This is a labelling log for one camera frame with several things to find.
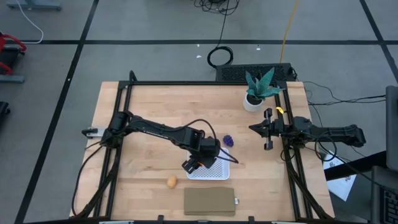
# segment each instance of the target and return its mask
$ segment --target white tray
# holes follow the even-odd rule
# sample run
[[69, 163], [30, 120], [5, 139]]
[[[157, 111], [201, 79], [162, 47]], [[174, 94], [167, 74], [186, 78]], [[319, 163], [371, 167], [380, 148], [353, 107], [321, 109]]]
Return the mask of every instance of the white tray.
[[[229, 158], [223, 151], [218, 154], [221, 157]], [[191, 180], [226, 180], [229, 178], [229, 161], [217, 158], [216, 162], [207, 169], [204, 166], [194, 170], [191, 174], [187, 173], [187, 177]]]

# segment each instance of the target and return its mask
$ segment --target white cable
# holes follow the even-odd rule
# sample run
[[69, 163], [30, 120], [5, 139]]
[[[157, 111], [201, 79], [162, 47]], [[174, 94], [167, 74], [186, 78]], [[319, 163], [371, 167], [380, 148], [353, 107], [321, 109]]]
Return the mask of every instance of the white cable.
[[34, 26], [36, 27], [41, 33], [42, 33], [42, 38], [40, 38], [39, 41], [37, 42], [23, 42], [24, 44], [39, 44], [43, 41], [44, 38], [44, 32], [42, 31], [42, 29], [40, 29], [36, 24], [34, 24], [24, 13], [24, 11], [22, 10], [21, 4], [19, 4], [18, 0], [15, 0], [18, 3], [19, 9], [21, 10], [22, 15], [24, 15], [24, 17]]

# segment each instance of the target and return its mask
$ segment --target red object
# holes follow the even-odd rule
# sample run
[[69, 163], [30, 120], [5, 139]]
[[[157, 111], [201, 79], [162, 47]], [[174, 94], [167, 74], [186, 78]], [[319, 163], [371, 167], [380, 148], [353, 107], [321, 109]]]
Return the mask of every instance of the red object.
[[5, 69], [6, 75], [12, 75], [12, 69], [8, 67], [5, 63], [0, 62], [0, 67]]
[[[7, 34], [2, 34], [0, 33], [0, 54], [1, 51], [3, 50], [3, 47], [6, 44], [6, 38], [9, 38], [13, 41], [15, 41], [17, 44], [20, 45], [21, 49], [19, 49], [21, 52], [24, 52], [26, 50], [26, 46], [24, 43], [22, 43], [20, 40], [18, 40], [17, 38], [11, 36], [11, 35], [7, 35]], [[7, 75], [12, 75], [12, 69], [6, 65], [5, 63], [0, 62], [0, 67], [3, 68], [6, 71]]]
[[11, 36], [11, 35], [8, 35], [8, 34], [0, 34], [0, 52], [1, 52], [2, 48], [5, 46], [5, 44], [6, 44], [5, 38], [10, 38], [11, 40], [13, 40], [13, 41], [15, 41], [17, 44], [19, 44], [20, 47], [21, 47], [21, 49], [20, 49], [21, 52], [24, 52], [24, 51], [26, 50], [25, 44], [22, 43], [22, 42], [21, 42], [20, 40], [18, 40], [17, 38], [15, 38], [15, 37], [13, 37], [13, 36]]

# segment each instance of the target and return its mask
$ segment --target wooden tabletop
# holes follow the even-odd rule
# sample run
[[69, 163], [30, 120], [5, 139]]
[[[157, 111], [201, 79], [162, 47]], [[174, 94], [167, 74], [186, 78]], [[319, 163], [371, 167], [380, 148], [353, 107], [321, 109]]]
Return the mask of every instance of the wooden tabletop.
[[[93, 126], [105, 128], [113, 113], [117, 82], [103, 82], [93, 118]], [[275, 99], [268, 98], [262, 111], [251, 113], [244, 109], [246, 86], [133, 86], [129, 110], [144, 119], [182, 126], [203, 118], [214, 127], [217, 137], [229, 134], [235, 145], [229, 152], [239, 160], [230, 165], [228, 180], [189, 180], [181, 168], [187, 151], [181, 150], [162, 138], [143, 133], [132, 133], [124, 138], [123, 152], [113, 204], [112, 219], [156, 220], [294, 220], [289, 181], [285, 163], [280, 158], [282, 143], [273, 138], [274, 149], [264, 150], [265, 139], [251, 131], [250, 124], [260, 123], [266, 108], [275, 110]], [[310, 118], [303, 83], [288, 83], [290, 104], [294, 116]], [[211, 131], [205, 123], [193, 128]], [[88, 144], [98, 141], [92, 139]], [[88, 149], [84, 160], [95, 150]], [[104, 159], [103, 149], [84, 168], [76, 195], [75, 207], [82, 210], [95, 193]], [[315, 153], [302, 149], [302, 160], [309, 191], [331, 216], [334, 216], [322, 163]], [[175, 175], [178, 184], [169, 189], [167, 179]], [[185, 187], [232, 187], [239, 199], [233, 217], [186, 216], [183, 213]], [[299, 193], [301, 216], [305, 210]], [[108, 193], [104, 194], [101, 214], [104, 214]]]

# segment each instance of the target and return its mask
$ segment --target yellow clip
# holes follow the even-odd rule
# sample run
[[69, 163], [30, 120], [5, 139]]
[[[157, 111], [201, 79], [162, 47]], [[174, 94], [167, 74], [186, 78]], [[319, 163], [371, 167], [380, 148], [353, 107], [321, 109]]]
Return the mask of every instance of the yellow clip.
[[279, 110], [281, 114], [285, 113], [285, 111], [280, 106], [277, 106], [276, 109]]

